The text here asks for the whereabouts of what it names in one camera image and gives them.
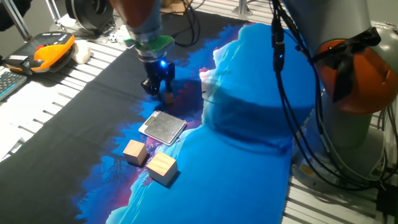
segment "black cable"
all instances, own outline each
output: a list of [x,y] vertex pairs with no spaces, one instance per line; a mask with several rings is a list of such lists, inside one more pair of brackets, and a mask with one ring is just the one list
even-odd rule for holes
[[[272,21],[272,23],[275,24],[275,26],[276,26],[276,25],[280,26],[280,29],[281,29],[281,28],[282,28],[282,25],[280,24],[279,10],[277,10],[278,7],[277,7],[277,5],[275,4],[275,1],[273,1],[273,3],[274,3],[274,9],[276,9],[276,10],[274,10],[274,20],[276,19],[277,21],[276,21],[276,22],[275,22],[275,21]],[[300,125],[299,125],[299,122],[297,121],[297,119],[296,119],[296,117],[295,117],[295,115],[294,115],[293,109],[292,109],[291,106],[290,106],[289,100],[287,99],[287,97],[286,97],[286,95],[285,95],[285,91],[284,91],[284,87],[283,87],[282,81],[280,81],[279,90],[280,90],[280,94],[282,94],[282,97],[284,98],[284,102],[287,104],[287,108],[288,108],[289,111],[290,111],[290,115],[291,115],[292,118],[293,118],[294,124],[296,125],[296,127],[297,127],[298,131],[300,132],[301,136],[304,137],[304,138],[302,138],[302,139],[303,139],[303,142],[304,142],[305,146],[307,147],[308,152],[310,153],[310,155],[316,160],[317,163],[319,163],[319,164],[320,164],[324,169],[326,169],[329,173],[333,174],[333,175],[336,176],[337,178],[340,178],[341,180],[344,180],[345,182],[351,183],[351,184],[353,184],[353,185],[357,185],[355,182],[350,181],[349,179],[345,179],[345,178],[339,176],[338,174],[334,173],[334,172],[333,172],[332,170],[330,170],[326,165],[324,165],[324,163],[322,163],[322,162],[318,159],[318,157],[315,156],[315,154],[313,153],[313,151],[310,149],[309,143],[308,143],[307,139],[305,138],[305,136],[304,136],[304,134],[303,134],[303,132],[302,132],[302,130],[301,130],[301,127],[300,127]],[[319,104],[319,102],[318,102],[318,97],[317,97],[317,96],[318,96],[318,95],[316,95],[316,104]]]
[[[276,17],[276,16],[279,17],[279,13],[278,13],[278,12],[280,12],[281,6],[280,6],[280,3],[279,3],[279,2],[278,2],[278,4],[279,4],[279,6],[278,6],[277,4],[275,4],[275,1],[274,1],[274,8],[277,9],[277,10],[274,11],[274,17]],[[287,22],[287,25],[288,25],[289,29],[290,29],[291,31],[294,30],[294,29],[291,29],[292,24],[289,24],[289,23],[288,23],[289,20],[287,20],[286,17],[283,17],[283,19],[285,20],[285,22]],[[308,58],[310,58],[309,51],[308,51],[308,49],[305,48],[305,45],[303,44],[303,41],[302,41],[301,38],[299,37],[298,31],[297,31],[295,34],[296,34],[295,36],[298,36],[297,43],[299,44],[299,46],[301,46],[303,52],[304,52],[306,55],[308,55]],[[313,70],[314,70],[314,74],[315,74],[315,76],[316,76],[316,85],[317,85],[317,87],[316,87],[316,96],[315,96],[315,104],[316,104],[316,112],[317,112],[316,118],[317,118],[318,128],[319,128],[319,130],[320,130],[321,127],[320,127],[320,125],[319,125],[318,117],[320,117],[321,119],[323,119],[323,115],[322,115],[322,99],[321,99],[321,97],[320,97],[320,93],[321,93],[321,91],[320,91],[320,81],[319,81],[319,77],[318,77],[317,71],[316,71],[316,69],[315,69],[315,67],[314,67],[313,64],[312,64],[312,67],[313,67]],[[312,150],[309,148],[308,142],[307,142],[307,140],[305,139],[305,136],[303,135],[303,132],[302,132],[302,130],[301,130],[301,128],[300,128],[300,126],[299,126],[297,120],[295,119],[294,112],[293,112],[293,110],[291,109],[290,103],[289,103],[289,101],[288,101],[288,99],[287,99],[287,97],[286,97],[286,95],[285,95],[285,92],[284,92],[284,88],[283,88],[283,84],[282,84],[282,79],[281,79],[281,77],[280,77],[280,73],[277,74],[277,80],[278,80],[278,87],[279,87],[279,91],[280,91],[280,97],[281,97],[281,100],[282,100],[282,106],[284,107],[284,112],[285,112],[285,116],[286,116],[286,119],[287,119],[289,128],[290,128],[290,130],[292,131],[292,134],[294,135],[294,138],[295,138],[295,140],[296,140],[296,142],[297,142],[297,145],[298,145],[298,147],[299,147],[301,153],[303,154],[304,158],[306,159],[306,162],[307,162],[307,163],[309,164],[309,166],[313,169],[313,171],[316,173],[316,175],[319,176],[319,178],[321,178],[321,180],[323,180],[324,182],[326,182],[326,183],[328,183],[328,184],[330,184],[330,185],[332,185],[332,186],[334,186],[334,187],[338,187],[338,188],[340,188],[340,189],[343,189],[343,190],[367,190],[367,189],[371,189],[371,188],[374,188],[374,187],[378,187],[378,186],[380,185],[379,182],[375,182],[375,183],[370,184],[370,185],[368,185],[368,186],[362,186],[362,185],[364,185],[364,183],[362,183],[362,182],[358,182],[358,184],[361,184],[361,185],[355,184],[354,182],[357,182],[357,181],[353,181],[353,180],[350,180],[350,179],[342,178],[341,176],[339,176],[338,174],[334,173],[332,170],[330,170],[329,168],[327,168],[322,162],[320,162],[320,161],[318,160],[318,158],[314,155],[314,153],[312,152]],[[347,182],[347,183],[350,183],[350,184],[352,184],[352,185],[357,186],[358,188],[350,189],[350,188],[342,187],[342,186],[340,186],[340,185],[336,185],[336,184],[334,184],[334,183],[331,183],[330,181],[326,180],[324,177],[322,177],[322,176],[319,175],[319,173],[318,173],[318,172],[315,170],[315,168],[312,166],[311,162],[308,160],[308,157],[307,157],[305,151],[302,149],[302,146],[301,146],[301,144],[300,144],[300,142],[299,142],[299,140],[298,140],[298,138],[297,138],[297,136],[296,136],[296,134],[295,134],[295,130],[294,130],[294,128],[293,128],[293,126],[292,126],[292,124],[291,124],[291,121],[290,121],[290,119],[289,119],[289,114],[287,113],[286,104],[285,104],[285,103],[286,103],[287,106],[288,106],[288,109],[289,109],[289,111],[290,111],[290,113],[291,113],[291,116],[292,116],[293,119],[294,119],[294,122],[295,122],[295,124],[296,124],[296,127],[298,128],[298,130],[299,130],[299,132],[300,132],[300,134],[301,134],[301,137],[302,137],[304,143],[306,144],[307,149],[308,149],[309,153],[311,154],[311,156],[312,156],[323,168],[325,168],[328,172],[330,172],[331,174],[337,176],[339,179],[341,179],[341,180],[343,180],[343,181],[345,181],[345,182]]]
[[[200,29],[201,29],[200,28],[200,22],[199,22],[199,19],[197,18],[196,14],[195,14],[195,9],[192,8],[191,4],[187,4],[184,1],[183,1],[183,3],[184,3],[184,6],[185,6],[185,9],[187,10],[187,18],[188,18],[188,22],[190,24],[190,27],[188,29],[185,29],[183,31],[180,31],[180,32],[172,35],[172,37],[175,39],[182,32],[191,30],[192,39],[191,39],[191,42],[189,44],[182,44],[182,43],[178,43],[177,41],[175,41],[175,45],[177,45],[177,46],[180,46],[180,47],[191,47],[191,46],[195,45],[199,41]],[[196,37],[195,37],[195,28],[194,28],[195,23],[198,24],[198,33],[197,33],[198,35]]]
[[[394,114],[394,110],[392,109],[392,106],[389,106],[387,108],[387,113],[388,113],[388,117],[391,122],[392,132],[394,133],[394,137],[396,139],[396,144],[397,144],[396,150],[398,153],[398,132],[397,132],[395,114]],[[397,170],[398,170],[398,156],[397,156],[397,160],[396,160],[396,164],[394,165],[394,168],[392,168],[392,171],[389,173],[389,175],[387,175],[387,177],[385,177],[383,179],[383,181],[390,179],[390,177],[392,177],[397,172]]]
[[[282,107],[283,107],[283,110],[284,110],[284,114],[285,114],[287,123],[288,123],[288,125],[289,125],[289,128],[290,128],[292,134],[293,134],[293,137],[294,137],[294,139],[295,139],[295,142],[296,142],[298,148],[300,149],[300,152],[302,153],[302,155],[303,155],[305,161],[306,161],[307,164],[310,166],[310,168],[314,171],[314,173],[315,173],[322,181],[328,183],[329,185],[331,185],[331,186],[333,186],[333,187],[336,187],[336,188],[342,189],[342,190],[361,191],[361,190],[369,190],[369,189],[372,189],[372,188],[375,188],[375,187],[380,186],[380,183],[379,183],[379,182],[375,182],[373,185],[370,185],[370,186],[364,186],[364,187],[363,187],[363,186],[360,186],[360,187],[358,187],[358,188],[348,188],[348,187],[343,187],[343,186],[340,186],[340,185],[336,185],[336,184],[330,182],[329,180],[327,180],[326,178],[324,178],[322,175],[319,174],[319,172],[316,170],[316,168],[314,168],[314,166],[312,165],[310,159],[307,157],[307,154],[305,153],[305,151],[304,151],[304,149],[303,149],[303,147],[302,147],[302,145],[301,145],[301,143],[300,143],[300,140],[298,139],[297,135],[295,134],[295,130],[294,130],[293,126],[292,126],[292,122],[291,122],[291,120],[290,120],[290,118],[289,118],[289,114],[288,114],[287,108],[286,108],[286,107],[288,107],[289,110],[291,110],[291,106],[290,106],[289,100],[287,99],[287,97],[286,97],[286,95],[285,95],[285,93],[284,93],[284,87],[283,87],[283,83],[282,83],[282,77],[281,77],[280,73],[277,73],[277,74],[276,74],[276,77],[277,77],[279,95],[280,95],[280,98],[281,98],[281,101],[282,101]],[[300,132],[301,138],[304,139],[305,137],[304,137],[304,135],[303,135],[302,130],[301,130],[300,128],[299,128],[298,130],[299,130],[299,132]],[[383,170],[386,170],[386,166],[387,166],[387,161],[385,160],[384,169],[383,169]]]

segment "black cloth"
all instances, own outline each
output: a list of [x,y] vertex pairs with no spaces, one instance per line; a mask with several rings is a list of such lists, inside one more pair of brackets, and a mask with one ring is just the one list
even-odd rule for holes
[[[202,25],[200,40],[190,48],[174,48],[168,60],[187,64],[188,55],[203,48],[205,39],[219,38],[224,26],[245,23],[200,12],[197,16]],[[163,23],[167,35],[189,27],[186,17],[180,16],[166,15]],[[190,35],[190,32],[180,34],[178,41],[188,42]],[[144,122],[142,116],[132,113],[131,105],[151,97],[141,87],[146,76],[137,52],[125,51],[15,155],[0,163],[1,224],[85,223],[84,219],[76,219],[80,211],[71,198],[85,194],[81,185],[93,166],[101,163],[101,157],[118,157],[104,150],[105,145],[112,144],[109,137],[120,134],[115,126]],[[184,84],[173,85],[177,91]],[[200,109],[203,107],[200,82],[191,90],[199,94],[187,106]],[[98,211],[98,216],[103,215],[109,214]]]

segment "orange object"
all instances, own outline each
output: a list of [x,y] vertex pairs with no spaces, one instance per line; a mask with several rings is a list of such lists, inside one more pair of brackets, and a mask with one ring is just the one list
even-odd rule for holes
[[[323,44],[317,54],[344,40]],[[320,79],[329,96],[333,96],[337,71],[321,62],[316,64]],[[335,103],[345,113],[368,115],[389,106],[398,94],[398,77],[388,64],[372,49],[354,54],[354,86],[347,97]]]
[[49,68],[58,61],[75,43],[75,36],[71,36],[66,44],[55,44],[42,47],[36,51],[34,60],[43,60],[44,63],[37,68],[31,68],[32,71],[40,71]]

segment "blue led light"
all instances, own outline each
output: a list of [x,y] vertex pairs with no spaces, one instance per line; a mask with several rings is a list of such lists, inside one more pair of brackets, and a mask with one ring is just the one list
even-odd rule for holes
[[161,60],[161,61],[160,61],[160,65],[161,65],[162,67],[166,67],[167,63],[166,63],[165,61]]

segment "metal rod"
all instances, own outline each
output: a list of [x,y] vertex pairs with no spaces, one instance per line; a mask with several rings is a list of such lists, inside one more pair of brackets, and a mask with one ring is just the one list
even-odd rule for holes
[[22,18],[21,14],[19,13],[18,8],[14,4],[14,1],[12,0],[0,0],[0,1],[3,3],[12,21],[14,21],[14,24],[17,27],[24,41],[28,42],[32,40],[33,37],[27,30],[24,18]]
[[243,14],[246,9],[248,0],[239,0],[239,14]]
[[45,0],[47,6],[49,7],[52,20],[57,23],[61,19],[60,12],[58,11],[57,5],[54,0]]

